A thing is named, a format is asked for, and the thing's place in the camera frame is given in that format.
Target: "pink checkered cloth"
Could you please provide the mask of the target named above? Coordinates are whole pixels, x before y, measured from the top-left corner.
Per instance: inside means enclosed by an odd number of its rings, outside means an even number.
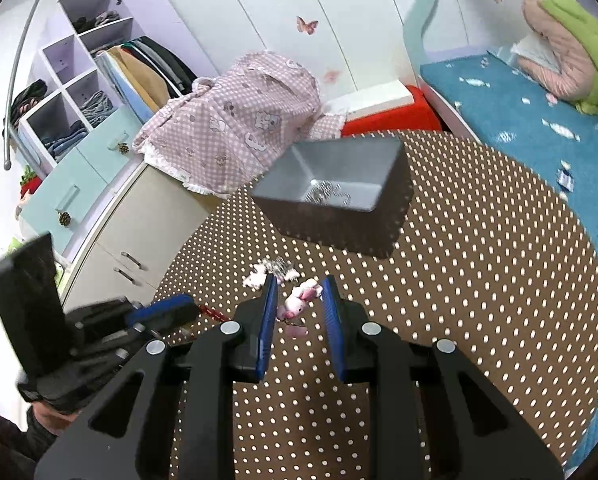
[[[345,117],[322,115],[316,79],[272,52],[198,78],[141,129],[133,148],[188,189],[225,197],[268,170],[297,140],[335,139]]]

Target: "clothing rack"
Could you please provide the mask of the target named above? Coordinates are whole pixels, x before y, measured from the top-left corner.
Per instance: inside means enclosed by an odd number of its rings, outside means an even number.
[[[35,0],[32,4],[32,8],[30,9],[30,13],[28,14],[28,18],[26,19],[26,23],[22,31],[22,36],[20,37],[19,44],[17,46],[17,51],[15,53],[15,58],[12,64],[12,71],[10,72],[10,81],[8,83],[8,93],[6,97],[6,124],[4,125],[4,170],[8,171],[12,167],[12,162],[10,161],[10,141],[12,140],[13,145],[17,150],[19,150],[19,152],[22,154],[23,158],[26,160],[28,165],[38,175],[38,177],[43,180],[45,177],[47,177],[47,173],[41,168],[41,166],[37,163],[35,158],[30,154],[28,147],[20,140],[18,131],[15,129],[15,127],[12,126],[12,123],[10,122],[10,108],[12,104],[12,94],[14,90],[15,76],[17,75],[17,69],[19,68],[20,58],[22,56],[23,43],[26,40],[26,36],[28,35],[28,29],[30,28],[30,23],[32,22],[32,17],[35,14],[35,11],[37,10],[39,1],[40,0]]]

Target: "pink patterned fabric cover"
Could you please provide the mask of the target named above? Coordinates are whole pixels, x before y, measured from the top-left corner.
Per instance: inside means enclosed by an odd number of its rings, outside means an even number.
[[[530,28],[550,42],[560,62],[561,73],[554,73],[525,57],[519,57],[519,67],[564,101],[576,102],[588,97],[595,68],[583,45],[541,7],[539,0],[525,0],[523,11]]]
[[[268,170],[293,142],[339,137],[345,117],[320,109],[317,81],[304,67],[272,52],[247,54],[168,101],[133,148],[188,189],[223,197]]]

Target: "red beaded string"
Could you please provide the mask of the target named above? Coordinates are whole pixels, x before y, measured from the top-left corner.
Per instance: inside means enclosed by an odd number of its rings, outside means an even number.
[[[202,314],[206,314],[207,316],[211,317],[215,321],[219,321],[221,323],[223,323],[225,321],[230,321],[230,318],[228,316],[222,314],[218,310],[215,310],[214,308],[211,308],[207,305],[199,305],[199,310],[201,311]]]

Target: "gray bin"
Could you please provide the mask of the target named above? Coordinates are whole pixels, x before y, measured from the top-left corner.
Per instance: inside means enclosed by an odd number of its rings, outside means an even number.
[[[250,195],[281,234],[387,258],[413,187],[402,140],[346,137],[296,142]]]

